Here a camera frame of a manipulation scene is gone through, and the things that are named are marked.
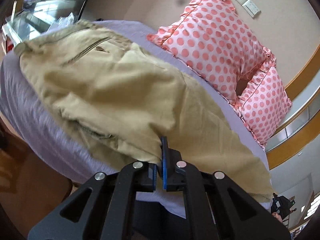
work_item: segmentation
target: bed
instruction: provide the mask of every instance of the bed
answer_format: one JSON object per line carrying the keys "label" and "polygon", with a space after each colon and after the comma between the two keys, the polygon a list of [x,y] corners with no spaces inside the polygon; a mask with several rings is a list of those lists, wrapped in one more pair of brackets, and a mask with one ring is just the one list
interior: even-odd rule
{"label": "bed", "polygon": [[[193,76],[220,106],[230,127],[239,135],[241,142],[255,156],[259,157],[269,170],[264,150],[255,141],[227,101],[205,80],[187,68],[183,62],[147,41],[146,35],[155,33],[153,29],[134,21],[102,21],[99,24],[131,39],[156,57]],[[103,171],[106,174],[117,172],[104,163],[93,159],[84,147],[69,138],[55,124],[50,114],[42,106],[36,93],[23,77],[20,71],[19,58],[13,52],[8,53],[1,65],[0,86],[0,111],[15,131],[50,167],[79,183],[84,183],[98,171]],[[154,193],[138,193],[137,200],[159,202],[169,212],[185,217],[182,193],[166,193],[161,189],[159,183]],[[261,205],[266,209],[270,207],[270,203],[261,203]]]}

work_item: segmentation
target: purple bed sheet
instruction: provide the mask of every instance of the purple bed sheet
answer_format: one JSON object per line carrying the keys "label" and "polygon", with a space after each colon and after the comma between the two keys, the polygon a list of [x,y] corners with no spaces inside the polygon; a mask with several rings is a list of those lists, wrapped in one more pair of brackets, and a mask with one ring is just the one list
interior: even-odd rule
{"label": "purple bed sheet", "polygon": [[[206,81],[187,68],[183,62],[173,57],[169,52],[147,41],[146,35],[155,33],[153,29],[134,21],[102,21],[99,24],[129,38],[156,57],[194,77],[220,106],[231,129],[239,135],[241,142],[255,156],[259,157],[269,170],[265,152],[257,144],[252,134],[246,129],[225,99]],[[22,75],[19,58],[13,52],[8,53],[2,62],[0,89],[0,111],[30,145],[32,150],[50,167],[79,183],[84,183],[98,171],[103,171],[106,174],[117,172],[112,167],[93,159],[87,149],[68,137],[56,125],[50,114],[42,106],[28,81]],[[159,202],[169,212],[185,217],[182,194],[164,192],[159,181],[157,190],[154,193],[138,193],[137,199]],[[261,204],[266,209],[270,207],[270,203]]]}

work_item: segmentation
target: pillow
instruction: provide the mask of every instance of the pillow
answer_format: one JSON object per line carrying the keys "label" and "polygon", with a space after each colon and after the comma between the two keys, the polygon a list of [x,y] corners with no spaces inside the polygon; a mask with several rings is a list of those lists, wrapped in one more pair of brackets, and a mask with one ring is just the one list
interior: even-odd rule
{"label": "pillow", "polygon": [[237,81],[266,59],[230,0],[192,0],[178,22],[147,38],[185,62],[231,104]]}
{"label": "pillow", "polygon": [[273,135],[292,106],[275,68],[275,57],[270,57],[270,61],[273,66],[267,72],[258,70],[238,97],[238,111],[262,144]]}

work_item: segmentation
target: beige wall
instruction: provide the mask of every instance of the beige wall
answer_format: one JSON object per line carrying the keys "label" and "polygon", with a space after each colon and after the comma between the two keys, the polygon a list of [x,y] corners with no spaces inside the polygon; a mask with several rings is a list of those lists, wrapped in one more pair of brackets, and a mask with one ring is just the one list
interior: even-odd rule
{"label": "beige wall", "polygon": [[[239,16],[277,57],[278,72],[288,84],[320,43],[320,21],[307,0],[253,0],[262,13],[252,19],[234,0]],[[180,18],[189,0],[89,0],[88,19],[137,20],[157,29]]]}

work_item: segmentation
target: hand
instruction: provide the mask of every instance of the hand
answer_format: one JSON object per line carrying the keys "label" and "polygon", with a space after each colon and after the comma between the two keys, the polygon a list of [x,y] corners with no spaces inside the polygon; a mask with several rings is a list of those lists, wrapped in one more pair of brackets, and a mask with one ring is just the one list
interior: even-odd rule
{"label": "hand", "polygon": [[281,216],[280,216],[278,213],[273,212],[273,213],[272,213],[272,216],[275,217],[276,219],[278,219],[280,223],[282,223],[282,218],[281,218]]}

